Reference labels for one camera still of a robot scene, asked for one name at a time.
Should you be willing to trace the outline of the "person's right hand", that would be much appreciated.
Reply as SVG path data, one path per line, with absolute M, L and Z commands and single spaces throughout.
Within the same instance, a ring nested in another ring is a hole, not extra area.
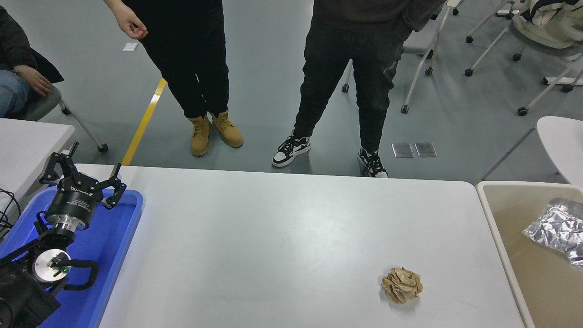
M 146 25 L 137 17 L 135 12 L 124 4 L 112 8 L 112 13 L 121 31 L 134 40 L 144 39 L 148 35 Z

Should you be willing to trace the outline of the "seated person's hand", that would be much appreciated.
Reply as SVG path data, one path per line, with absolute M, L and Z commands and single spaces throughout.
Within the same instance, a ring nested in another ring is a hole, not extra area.
M 31 68 L 28 65 L 16 65 L 13 69 L 38 96 L 46 97 L 52 93 L 52 85 L 50 84 L 50 81 L 42 76 L 36 69 Z

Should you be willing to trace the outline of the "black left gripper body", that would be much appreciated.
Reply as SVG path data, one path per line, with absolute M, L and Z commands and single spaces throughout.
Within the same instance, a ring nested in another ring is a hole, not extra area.
M 93 220 L 102 192 L 94 188 L 98 183 L 93 177 L 81 178 L 77 184 L 73 177 L 63 177 L 57 184 L 56 195 L 45 213 L 46 222 L 54 225 L 57 218 L 67 215 L 76 218 L 84 225 Z

